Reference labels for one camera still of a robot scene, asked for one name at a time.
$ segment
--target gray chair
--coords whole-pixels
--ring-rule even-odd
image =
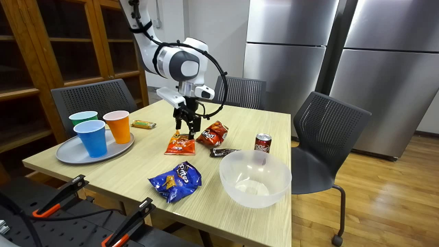
[[[372,114],[312,92],[294,118],[299,147],[292,148],[292,194],[313,194],[335,188],[340,192],[340,229],[332,244],[342,246],[346,192],[335,177]]]
[[[247,108],[265,108],[265,88],[266,82],[250,78],[228,78],[228,97],[225,104],[240,106]],[[214,103],[221,103],[225,95],[225,88],[221,77],[217,80]]]
[[[124,80],[110,80],[96,84],[66,86],[52,89],[58,114],[66,129],[66,133],[73,136],[73,125],[69,115],[77,111],[94,110],[98,117],[102,117],[114,110],[137,110],[133,96]]]

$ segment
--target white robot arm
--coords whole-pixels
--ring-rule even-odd
[[[121,6],[131,29],[135,32],[147,71],[184,82],[179,86],[180,92],[162,88],[158,95],[174,108],[179,108],[181,103],[185,104],[184,97],[213,99],[214,91],[205,85],[207,58],[192,48],[168,47],[166,43],[159,41],[151,26],[146,1],[121,0]],[[205,43],[194,38],[187,38],[183,44],[209,51]]]
[[[198,99],[213,99],[214,91],[205,85],[205,73],[209,59],[214,62],[227,89],[227,78],[220,65],[212,58],[209,47],[194,38],[184,43],[162,43],[155,37],[153,22],[143,0],[120,0],[131,30],[135,33],[142,59],[147,71],[159,74],[179,82],[176,88],[161,88],[157,93],[174,107],[176,129],[181,128],[181,119],[188,124],[190,137],[201,129],[201,117],[210,118],[221,107],[209,115],[196,114]]]

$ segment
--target white bowl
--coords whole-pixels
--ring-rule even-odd
[[[262,151],[235,151],[220,162],[221,184],[239,204],[262,209],[291,194],[286,163]]]

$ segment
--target wall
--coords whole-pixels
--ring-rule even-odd
[[[148,0],[151,19],[157,18],[155,0]],[[229,75],[243,77],[249,0],[159,0],[162,41],[192,37],[209,45],[209,54]],[[218,71],[209,63],[206,84],[216,86]],[[148,86],[174,86],[176,82],[147,73]]]
[[[205,41],[223,70],[233,77],[244,74],[249,7],[249,0],[185,1],[187,34]],[[206,84],[216,86],[217,77],[210,63]]]

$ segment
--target chip bag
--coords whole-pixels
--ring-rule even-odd
[[[220,121],[212,124],[198,139],[201,144],[206,147],[218,147],[228,136],[229,128],[223,125]]]
[[[202,174],[190,162],[183,162],[173,170],[150,178],[150,183],[168,203],[176,203],[202,185]]]
[[[177,130],[169,140],[168,155],[195,155],[195,140],[190,140],[188,135],[180,135]]]

